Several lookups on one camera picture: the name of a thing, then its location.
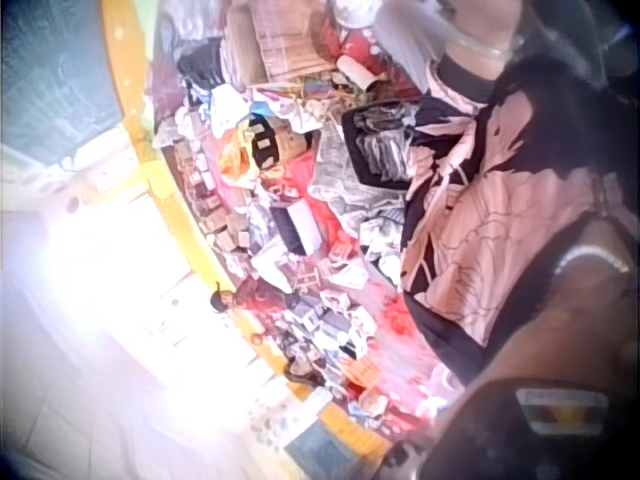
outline cardboard box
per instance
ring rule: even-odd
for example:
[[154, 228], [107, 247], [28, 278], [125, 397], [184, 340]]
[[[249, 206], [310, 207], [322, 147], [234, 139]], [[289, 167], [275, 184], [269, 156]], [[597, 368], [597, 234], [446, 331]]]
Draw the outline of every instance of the cardboard box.
[[205, 197], [202, 199], [204, 206], [209, 210], [215, 210], [219, 207], [222, 207], [222, 201], [220, 197], [217, 195], [211, 195], [210, 197]]
[[306, 256], [322, 246], [322, 235], [306, 200], [274, 204], [269, 210], [287, 250]]
[[229, 230], [223, 230], [216, 233], [216, 242], [225, 252], [230, 252], [236, 248], [236, 243], [233, 241], [233, 237], [231, 236], [231, 233], [229, 233]]
[[178, 142], [173, 146], [173, 150], [176, 155], [178, 166], [180, 166], [180, 162], [193, 162], [193, 153], [191, 152], [191, 145], [189, 145], [189, 142]]
[[197, 153], [194, 157], [196, 168], [201, 172], [206, 172], [209, 170], [209, 163], [207, 162], [207, 157], [204, 156], [203, 153]]
[[346, 292], [339, 292], [337, 290], [322, 290], [320, 292], [320, 298], [324, 304], [334, 312], [346, 313], [351, 306], [349, 295]]
[[234, 211], [227, 215], [227, 225], [233, 233], [239, 233], [249, 228], [249, 219], [246, 215]]
[[224, 208], [219, 207], [204, 217], [200, 223], [205, 232], [216, 233], [227, 226], [227, 214]]
[[251, 246], [251, 236], [249, 232], [238, 233], [238, 246], [242, 248], [249, 248]]
[[202, 172], [200, 176], [202, 177], [202, 181], [204, 182], [204, 184], [207, 186], [207, 189], [210, 192], [213, 192], [216, 189], [216, 182], [213, 179], [213, 175], [211, 174], [211, 172]]

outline red cloth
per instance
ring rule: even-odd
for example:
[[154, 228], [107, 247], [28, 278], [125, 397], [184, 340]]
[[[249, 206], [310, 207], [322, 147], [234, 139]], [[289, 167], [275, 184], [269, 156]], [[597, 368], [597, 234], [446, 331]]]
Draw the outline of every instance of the red cloth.
[[277, 318], [287, 308], [285, 293], [262, 277], [245, 278], [234, 298], [236, 306], [251, 312], [267, 333], [275, 328]]
[[[285, 165], [285, 173], [281, 182], [289, 187], [295, 188], [307, 201], [311, 213], [313, 213], [313, 218], [318, 224], [318, 228], [320, 228], [328, 248], [331, 249], [337, 240], [350, 239], [351, 237], [342, 230], [340, 221], [329, 206], [325, 202], [317, 200], [307, 193], [307, 187], [313, 177], [314, 168], [315, 154], [312, 150], [308, 150], [297, 159]], [[355, 239], [351, 239], [351, 241], [353, 241], [354, 245], [356, 244]]]

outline folded clothes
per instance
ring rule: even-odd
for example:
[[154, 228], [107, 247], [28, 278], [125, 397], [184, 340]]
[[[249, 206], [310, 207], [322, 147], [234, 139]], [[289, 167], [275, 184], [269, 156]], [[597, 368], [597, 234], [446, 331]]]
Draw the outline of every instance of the folded clothes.
[[327, 202], [345, 232], [358, 238], [360, 224], [372, 212], [404, 208], [402, 192], [369, 187], [358, 181], [347, 147], [333, 122], [326, 122], [318, 145], [309, 194]]

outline plastic bag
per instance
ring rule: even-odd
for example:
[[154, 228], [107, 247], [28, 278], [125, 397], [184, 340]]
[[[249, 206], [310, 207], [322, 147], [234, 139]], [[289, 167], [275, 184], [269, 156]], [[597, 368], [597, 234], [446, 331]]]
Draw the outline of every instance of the plastic bag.
[[224, 0], [164, 0], [162, 9], [171, 16], [182, 40], [222, 36]]

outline box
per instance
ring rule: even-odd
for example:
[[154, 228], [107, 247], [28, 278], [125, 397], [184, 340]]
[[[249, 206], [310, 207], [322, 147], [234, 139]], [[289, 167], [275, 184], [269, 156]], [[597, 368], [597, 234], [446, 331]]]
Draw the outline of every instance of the box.
[[221, 232], [216, 233], [216, 242], [225, 252], [230, 252], [236, 248], [236, 243], [233, 241], [233, 237], [231, 236], [231, 233], [229, 233], [229, 230], [222, 230]]
[[227, 215], [227, 225], [233, 233], [238, 233], [249, 228], [249, 219], [246, 215], [234, 211]]
[[210, 197], [205, 197], [202, 199], [204, 206], [209, 210], [215, 210], [219, 207], [222, 207], [222, 201], [220, 197], [217, 195], [211, 195]]
[[337, 290], [322, 290], [320, 292], [320, 298], [324, 304], [334, 312], [346, 313], [351, 306], [349, 295], [346, 292], [339, 292]]
[[307, 256], [322, 246], [322, 235], [306, 200], [274, 204], [270, 211], [287, 250]]
[[203, 153], [197, 153], [195, 155], [195, 164], [196, 168], [201, 172], [206, 172], [209, 170], [209, 163], [207, 162], [207, 157], [204, 156]]
[[178, 167], [181, 162], [189, 161], [193, 162], [193, 154], [191, 152], [191, 146], [189, 142], [182, 141], [178, 142], [173, 146], [173, 151], [176, 155], [176, 161], [178, 162]]
[[211, 174], [211, 172], [202, 172], [200, 176], [202, 177], [202, 181], [204, 182], [204, 184], [207, 186], [207, 190], [213, 192], [216, 189], [216, 182], [213, 179], [213, 175]]
[[249, 248], [251, 246], [251, 236], [249, 232], [238, 232], [238, 246]]
[[351, 320], [354, 327], [356, 327], [365, 338], [373, 337], [378, 329], [375, 320], [362, 305], [358, 305], [356, 308], [349, 310], [347, 312], [347, 318]]
[[207, 233], [216, 233], [227, 226], [227, 214], [222, 207], [218, 207], [203, 217], [200, 222], [203, 230]]

